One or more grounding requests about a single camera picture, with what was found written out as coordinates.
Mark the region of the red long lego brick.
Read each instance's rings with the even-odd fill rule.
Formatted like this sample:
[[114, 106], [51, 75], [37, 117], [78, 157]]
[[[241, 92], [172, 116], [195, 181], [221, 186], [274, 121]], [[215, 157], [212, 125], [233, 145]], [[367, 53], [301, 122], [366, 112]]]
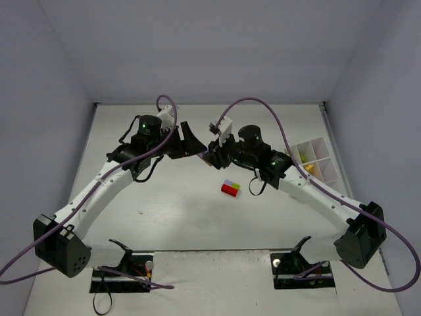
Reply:
[[236, 198], [239, 190], [236, 190], [235, 188], [233, 188], [232, 185], [228, 186], [228, 185], [223, 184], [221, 186], [221, 192]]

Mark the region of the dark green lego brick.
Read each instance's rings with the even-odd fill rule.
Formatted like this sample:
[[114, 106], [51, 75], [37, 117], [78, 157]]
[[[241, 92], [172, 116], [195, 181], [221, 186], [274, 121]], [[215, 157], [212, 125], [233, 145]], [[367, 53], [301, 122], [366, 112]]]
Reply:
[[307, 162], [307, 159], [306, 159], [306, 157], [303, 154], [299, 154], [299, 156], [300, 156], [300, 160], [301, 160], [302, 163], [306, 163]]

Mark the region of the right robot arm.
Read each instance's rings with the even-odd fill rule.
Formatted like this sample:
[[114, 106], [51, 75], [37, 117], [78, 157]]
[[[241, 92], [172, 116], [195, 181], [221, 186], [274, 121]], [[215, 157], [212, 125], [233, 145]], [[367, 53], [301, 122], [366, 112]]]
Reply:
[[308, 263], [343, 260], [363, 269], [386, 238], [385, 228], [362, 214], [366, 211], [383, 219], [378, 204], [363, 205], [344, 198], [311, 175], [303, 176], [302, 168], [296, 167], [290, 156], [263, 142], [258, 126], [241, 128], [237, 140], [229, 135], [224, 142], [211, 142], [203, 159], [216, 169], [233, 163], [253, 171], [259, 180], [309, 206], [332, 224], [335, 232], [319, 238], [306, 235], [295, 247]]

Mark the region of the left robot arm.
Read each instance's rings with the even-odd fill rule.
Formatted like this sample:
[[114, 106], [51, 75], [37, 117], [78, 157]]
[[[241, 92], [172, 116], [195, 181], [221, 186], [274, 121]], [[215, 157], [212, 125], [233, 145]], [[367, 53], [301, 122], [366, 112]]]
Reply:
[[129, 273], [134, 266], [133, 251], [122, 242], [109, 240], [92, 246], [84, 238], [105, 207], [127, 186], [139, 182], [145, 169], [154, 169], [152, 158], [179, 159], [200, 154], [206, 147], [193, 135], [187, 122], [163, 129], [166, 116], [140, 115], [134, 118], [138, 130], [129, 142], [107, 155], [97, 177], [67, 206], [50, 217], [40, 215], [33, 223], [34, 238], [41, 242], [35, 254], [69, 278], [85, 268], [109, 267]]

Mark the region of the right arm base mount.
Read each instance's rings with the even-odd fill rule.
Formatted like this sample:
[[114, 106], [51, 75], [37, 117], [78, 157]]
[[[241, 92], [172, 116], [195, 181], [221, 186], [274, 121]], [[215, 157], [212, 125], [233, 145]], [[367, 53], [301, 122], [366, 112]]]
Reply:
[[310, 240], [304, 237], [290, 251], [270, 253], [275, 290], [315, 290], [335, 288], [332, 268], [328, 262], [310, 264], [301, 254], [301, 248]]

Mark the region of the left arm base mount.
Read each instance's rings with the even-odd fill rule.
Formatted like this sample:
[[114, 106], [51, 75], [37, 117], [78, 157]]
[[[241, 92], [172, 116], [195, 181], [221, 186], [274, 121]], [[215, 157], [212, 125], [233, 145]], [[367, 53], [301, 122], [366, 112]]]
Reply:
[[[134, 280], [132, 277], [151, 282], [154, 267], [152, 253], [136, 253], [122, 242], [110, 239], [110, 242], [124, 250], [124, 255], [117, 267], [107, 267], [111, 271], [102, 268], [92, 272], [92, 280], [89, 292], [93, 294], [92, 306], [96, 315], [107, 315], [113, 305], [112, 294], [150, 293], [152, 286], [144, 282]], [[109, 308], [99, 311], [96, 306], [98, 294], [106, 294], [109, 299]]]

